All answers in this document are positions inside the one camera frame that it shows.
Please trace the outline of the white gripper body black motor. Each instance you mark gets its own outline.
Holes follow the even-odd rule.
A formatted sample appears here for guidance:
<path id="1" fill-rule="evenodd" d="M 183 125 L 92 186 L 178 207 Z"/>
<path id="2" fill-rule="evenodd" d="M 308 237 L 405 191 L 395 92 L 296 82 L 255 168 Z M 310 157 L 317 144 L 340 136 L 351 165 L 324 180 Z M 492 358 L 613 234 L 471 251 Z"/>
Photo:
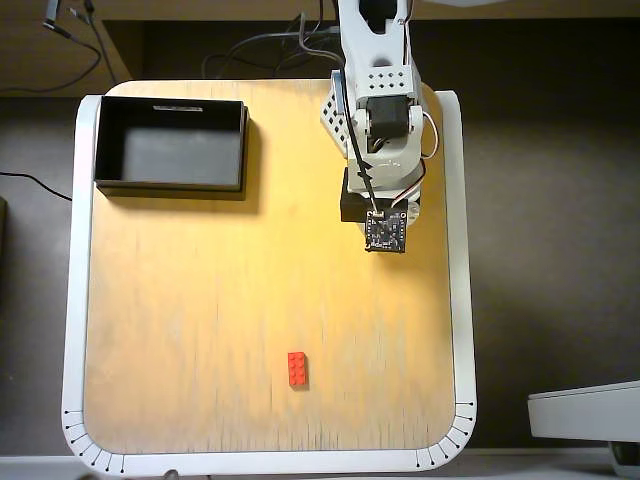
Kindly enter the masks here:
<path id="1" fill-rule="evenodd" d="M 373 210 L 371 201 L 359 193 L 348 191 L 348 170 L 344 170 L 340 195 L 340 220 L 342 222 L 364 223 L 368 211 Z M 413 222 L 420 214 L 420 200 L 409 202 L 401 200 L 395 209 L 406 210 L 409 220 Z"/>

